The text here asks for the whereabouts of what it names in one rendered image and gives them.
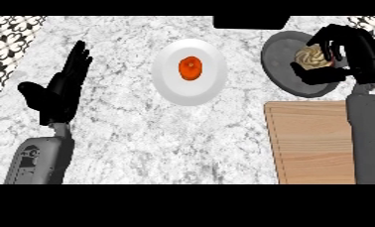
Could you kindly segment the white round plate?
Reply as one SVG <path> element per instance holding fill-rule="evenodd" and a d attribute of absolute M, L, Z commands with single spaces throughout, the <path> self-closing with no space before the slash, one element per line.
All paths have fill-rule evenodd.
<path fill-rule="evenodd" d="M 228 80 L 228 64 L 212 44 L 185 39 L 162 50 L 151 74 L 162 96 L 175 104 L 197 106 L 219 95 Z"/>

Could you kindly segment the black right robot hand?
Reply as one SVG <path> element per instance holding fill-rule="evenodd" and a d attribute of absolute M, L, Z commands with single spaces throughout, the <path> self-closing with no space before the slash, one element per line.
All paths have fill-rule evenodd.
<path fill-rule="evenodd" d="M 359 84 L 375 83 L 375 39 L 367 30 L 330 24 L 306 45 L 315 44 L 320 44 L 327 61 L 348 59 L 349 69 L 327 66 L 306 70 L 294 61 L 290 66 L 306 84 L 340 82 L 348 75 L 355 76 Z"/>

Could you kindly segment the wooden cutting board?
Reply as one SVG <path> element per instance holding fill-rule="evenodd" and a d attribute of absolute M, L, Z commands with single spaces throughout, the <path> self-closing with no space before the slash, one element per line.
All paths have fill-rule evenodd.
<path fill-rule="evenodd" d="M 354 184 L 346 102 L 271 101 L 265 114 L 281 184 Z"/>

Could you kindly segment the cream frosted cupcake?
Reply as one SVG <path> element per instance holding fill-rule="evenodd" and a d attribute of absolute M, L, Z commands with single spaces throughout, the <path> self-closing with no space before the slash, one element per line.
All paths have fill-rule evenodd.
<path fill-rule="evenodd" d="M 334 66 L 334 60 L 325 59 L 320 44 L 303 47 L 294 55 L 294 61 L 306 70 Z"/>

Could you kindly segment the black appliance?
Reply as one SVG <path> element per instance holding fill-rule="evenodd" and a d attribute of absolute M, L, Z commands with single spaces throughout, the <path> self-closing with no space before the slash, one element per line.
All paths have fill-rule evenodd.
<path fill-rule="evenodd" d="M 218 29 L 281 30 L 290 16 L 215 16 Z"/>

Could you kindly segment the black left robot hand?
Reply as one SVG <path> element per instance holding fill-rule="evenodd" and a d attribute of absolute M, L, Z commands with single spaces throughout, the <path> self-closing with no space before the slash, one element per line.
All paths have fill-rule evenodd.
<path fill-rule="evenodd" d="M 77 41 L 69 55 L 66 67 L 43 87 L 41 84 L 24 81 L 18 85 L 27 105 L 41 112 L 41 124 L 70 123 L 77 115 L 83 84 L 94 62 L 86 42 Z"/>

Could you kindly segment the orange fruit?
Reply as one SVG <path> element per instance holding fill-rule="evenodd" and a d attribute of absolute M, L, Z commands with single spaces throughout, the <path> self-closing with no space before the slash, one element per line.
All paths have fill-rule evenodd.
<path fill-rule="evenodd" d="M 197 57 L 187 57 L 179 62 L 179 73 L 185 80 L 196 80 L 203 73 L 203 62 Z"/>

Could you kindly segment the dark grey round pan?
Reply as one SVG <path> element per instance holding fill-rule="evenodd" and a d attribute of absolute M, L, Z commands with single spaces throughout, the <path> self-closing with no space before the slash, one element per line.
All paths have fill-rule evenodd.
<path fill-rule="evenodd" d="M 339 85 L 337 82 L 306 84 L 290 66 L 311 38 L 312 35 L 305 32 L 280 32 L 271 36 L 262 50 L 262 65 L 272 82 L 286 92 L 305 98 L 323 97 Z"/>

